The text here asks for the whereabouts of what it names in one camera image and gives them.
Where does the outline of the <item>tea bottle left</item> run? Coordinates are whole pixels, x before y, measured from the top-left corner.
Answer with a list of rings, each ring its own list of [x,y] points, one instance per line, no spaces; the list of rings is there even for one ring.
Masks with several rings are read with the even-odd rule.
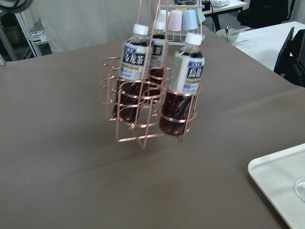
[[[150,61],[149,55],[149,39],[148,26],[141,24],[134,24],[133,36],[123,43],[122,54],[119,68],[119,78],[128,81],[142,80],[147,77],[148,65]],[[117,92],[115,98],[115,105],[113,108],[113,116],[117,117],[118,107],[118,90],[123,81],[117,82]],[[127,83],[122,86],[122,91],[129,95],[140,95],[141,83]],[[124,105],[136,105],[138,99],[121,95],[120,103]],[[120,106],[120,116],[126,122],[133,122],[136,117],[136,107],[123,109]]]

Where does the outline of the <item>blue cup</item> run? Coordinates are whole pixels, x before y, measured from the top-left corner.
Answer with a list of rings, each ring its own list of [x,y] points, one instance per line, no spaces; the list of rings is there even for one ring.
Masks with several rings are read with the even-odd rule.
[[[183,12],[182,29],[185,31],[198,29],[195,10],[186,10]]]

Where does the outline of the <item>white cup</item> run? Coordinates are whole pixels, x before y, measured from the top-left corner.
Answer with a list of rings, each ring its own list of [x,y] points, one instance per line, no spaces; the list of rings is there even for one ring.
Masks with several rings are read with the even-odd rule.
[[[160,10],[157,17],[157,22],[163,22],[166,25],[166,22],[169,21],[169,17],[170,17],[169,11]]]

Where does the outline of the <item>cream rabbit serving tray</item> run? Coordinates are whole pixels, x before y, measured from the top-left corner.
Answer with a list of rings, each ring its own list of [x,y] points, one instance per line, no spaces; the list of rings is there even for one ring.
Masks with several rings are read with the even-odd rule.
[[[305,177],[304,144],[253,159],[248,173],[290,228],[305,227],[305,202],[295,191]]]

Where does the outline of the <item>distant green bowl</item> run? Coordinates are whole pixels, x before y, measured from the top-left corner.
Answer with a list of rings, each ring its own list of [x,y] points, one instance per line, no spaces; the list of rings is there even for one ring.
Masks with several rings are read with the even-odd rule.
[[[218,30],[216,34],[227,42],[233,43],[237,40],[240,33],[245,32],[248,29],[250,29],[250,27],[234,29],[232,26],[226,26],[224,29]]]

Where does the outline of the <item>black office chair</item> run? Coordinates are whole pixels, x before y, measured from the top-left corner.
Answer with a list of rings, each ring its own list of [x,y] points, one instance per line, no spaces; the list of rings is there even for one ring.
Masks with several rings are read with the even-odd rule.
[[[295,0],[251,0],[249,8],[237,15],[240,25],[258,29],[280,24],[291,18]]]

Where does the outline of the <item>tea bottle right front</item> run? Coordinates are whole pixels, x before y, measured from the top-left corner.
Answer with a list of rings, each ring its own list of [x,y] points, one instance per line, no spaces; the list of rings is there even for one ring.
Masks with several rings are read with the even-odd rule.
[[[198,92],[205,58],[200,51],[202,35],[188,33],[185,45],[175,52],[171,77],[162,107],[162,115],[185,120],[189,114],[191,97]]]

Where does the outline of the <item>pink cup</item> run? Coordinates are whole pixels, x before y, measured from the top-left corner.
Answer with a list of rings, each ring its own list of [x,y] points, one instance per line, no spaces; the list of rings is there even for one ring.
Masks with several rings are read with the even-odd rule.
[[[172,10],[169,17],[168,29],[170,31],[181,31],[183,21],[183,12],[181,10]]]

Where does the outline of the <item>white cup rack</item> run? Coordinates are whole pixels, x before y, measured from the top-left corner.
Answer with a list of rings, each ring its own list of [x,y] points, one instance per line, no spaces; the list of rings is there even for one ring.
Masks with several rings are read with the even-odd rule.
[[[165,9],[169,12],[172,10],[181,10],[182,12],[186,10],[195,10],[196,11],[196,17],[197,17],[197,23],[198,23],[198,29],[196,30],[181,30],[181,31],[170,31],[168,29],[168,22],[166,22],[166,29],[165,34],[167,36],[168,42],[170,45],[184,45],[184,41],[186,38],[186,35],[189,33],[195,33],[201,35],[202,39],[205,38],[205,35],[203,33],[203,21],[204,21],[204,15],[202,12],[202,9],[204,6],[201,3],[197,3],[195,5],[164,5],[161,6],[162,9]]]

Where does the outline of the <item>tea bottle rear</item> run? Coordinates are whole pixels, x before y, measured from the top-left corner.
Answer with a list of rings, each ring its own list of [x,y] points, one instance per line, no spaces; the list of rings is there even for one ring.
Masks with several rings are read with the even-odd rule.
[[[149,66],[149,80],[158,85],[162,83],[164,73],[165,26],[165,22],[157,21],[152,35],[152,54]]]

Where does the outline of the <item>copper wire bottle basket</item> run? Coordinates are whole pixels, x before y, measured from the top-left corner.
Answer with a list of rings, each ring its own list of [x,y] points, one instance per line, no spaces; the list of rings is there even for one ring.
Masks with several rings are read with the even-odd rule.
[[[157,17],[161,6],[173,5],[168,1],[158,1],[154,17],[149,18],[148,26],[148,39],[149,39],[149,55],[152,54],[152,36],[157,22]],[[203,89],[199,83],[198,92],[191,97],[189,114],[185,120],[175,120],[162,115],[162,107],[165,101],[167,84],[171,77],[173,66],[173,58],[176,51],[180,50],[184,45],[170,45],[165,34],[165,56],[164,56],[164,73],[163,80],[160,85],[153,83],[149,80],[149,66],[147,77],[142,80],[128,81],[120,79],[119,68],[121,56],[108,57],[103,59],[101,63],[101,101],[106,105],[107,119],[116,123],[116,140],[118,142],[136,141],[141,147],[146,147],[149,138],[162,137],[165,135],[173,135],[180,141],[185,139],[186,134],[189,132],[194,119],[197,116],[196,105],[198,96],[202,93]],[[118,107],[117,117],[114,117],[112,112],[115,105],[115,98],[117,92],[117,82],[123,81],[118,90]],[[122,91],[122,86],[127,83],[141,83],[140,95],[129,95]],[[136,105],[119,104],[121,95],[138,99]],[[120,116],[120,106],[125,108],[136,107],[136,117],[133,122],[126,122]]]

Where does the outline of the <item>tea bottle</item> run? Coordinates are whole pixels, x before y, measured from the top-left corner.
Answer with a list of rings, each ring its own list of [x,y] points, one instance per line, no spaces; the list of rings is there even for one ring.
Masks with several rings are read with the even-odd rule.
[[[198,92],[205,58],[200,51],[202,35],[188,33],[185,45],[175,52],[171,77],[162,107],[162,115],[185,120],[189,114],[191,97]]]
[[[165,22],[157,21],[152,35],[152,54],[149,66],[149,80],[158,85],[162,83],[164,73],[165,26]]]
[[[122,54],[119,68],[119,78],[128,81],[142,80],[147,77],[148,65],[150,61],[149,55],[149,39],[148,26],[141,24],[134,24],[133,36],[123,43]],[[117,82],[117,92],[115,98],[115,105],[113,108],[113,116],[117,117],[118,107],[118,90],[123,81]],[[122,86],[122,91],[129,95],[140,95],[141,83],[127,83]],[[121,95],[120,103],[124,105],[136,105],[138,99]],[[136,107],[123,109],[120,106],[120,116],[126,122],[133,122],[136,117]]]

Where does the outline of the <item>clear wine glass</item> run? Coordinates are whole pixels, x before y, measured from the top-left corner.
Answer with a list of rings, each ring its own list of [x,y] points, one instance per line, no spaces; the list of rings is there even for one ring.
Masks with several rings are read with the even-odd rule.
[[[305,201],[305,178],[301,178],[296,182],[295,191],[298,197]]]

